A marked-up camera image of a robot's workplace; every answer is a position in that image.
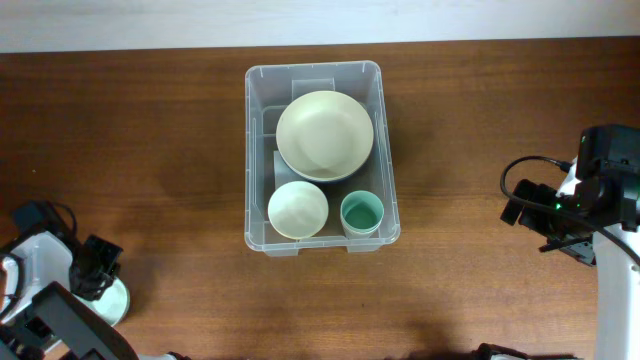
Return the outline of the mint green small bowl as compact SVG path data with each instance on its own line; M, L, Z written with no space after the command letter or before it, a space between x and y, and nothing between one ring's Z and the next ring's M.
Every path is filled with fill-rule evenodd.
M124 319L130 305L129 291L119 278L114 279L99 300L87 301L79 296L77 299L112 327Z

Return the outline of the yellow small bowl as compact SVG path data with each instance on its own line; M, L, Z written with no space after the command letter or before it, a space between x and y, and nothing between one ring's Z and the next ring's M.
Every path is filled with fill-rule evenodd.
M310 237L289 237L284 235L279 235L280 241L282 242L305 242L305 241L317 241L318 237L310 236Z

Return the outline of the white small bowl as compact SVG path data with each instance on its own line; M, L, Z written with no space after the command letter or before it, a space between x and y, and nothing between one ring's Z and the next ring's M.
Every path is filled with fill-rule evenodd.
M310 237L326 224L329 205L319 187L310 182L295 181L274 191L267 213L272 227L279 234Z

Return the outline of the mint green cup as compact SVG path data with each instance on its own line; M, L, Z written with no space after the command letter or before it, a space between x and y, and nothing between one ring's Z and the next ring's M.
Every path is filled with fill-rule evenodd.
M344 228L370 231L378 229L385 214L381 199L369 191L351 192L341 202L340 220Z

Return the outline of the dark blue bowl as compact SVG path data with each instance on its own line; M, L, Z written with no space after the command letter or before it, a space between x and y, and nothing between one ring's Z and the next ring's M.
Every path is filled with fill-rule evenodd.
M355 179L357 177L360 177L362 175L366 176L368 173L368 170L363 167L359 170L357 170L356 172L345 176L345 177L341 177L341 178L336 178L336 179L314 179L314 178L310 178L310 177L305 177L302 176L298 173L296 173L295 171L293 171L291 168L286 167L280 174L280 177L282 179L288 179L288 180L302 180L302 181L310 181L310 182L314 182L314 183L320 183L320 184L330 184L330 183L338 183L338 182L343 182L343 181L347 181L347 180L351 180L351 179Z

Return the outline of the cream bowl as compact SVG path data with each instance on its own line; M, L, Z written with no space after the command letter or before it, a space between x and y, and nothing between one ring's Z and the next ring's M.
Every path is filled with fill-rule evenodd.
M336 179L359 170L374 143L366 109L337 91L314 91L291 102L280 115L276 144L287 165L314 179Z

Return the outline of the cream cup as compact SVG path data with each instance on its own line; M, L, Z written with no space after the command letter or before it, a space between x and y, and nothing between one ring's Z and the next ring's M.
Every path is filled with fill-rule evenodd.
M344 228L344 233L347 239L367 239L376 237L378 229L373 229L370 231L360 231L359 229Z

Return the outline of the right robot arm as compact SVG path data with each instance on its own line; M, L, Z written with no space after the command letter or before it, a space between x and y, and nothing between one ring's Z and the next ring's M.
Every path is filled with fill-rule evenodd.
M597 269L595 356L639 356L639 131L624 125L585 129L560 188L520 180L502 184L500 218L543 236L540 252L560 251Z

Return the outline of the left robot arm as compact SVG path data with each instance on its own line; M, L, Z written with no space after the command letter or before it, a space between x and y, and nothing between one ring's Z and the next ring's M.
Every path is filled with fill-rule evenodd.
M67 359L144 360L116 331L128 312L121 247L81 242L64 205L30 201L12 213L17 238L1 249L1 356L43 359L63 344Z

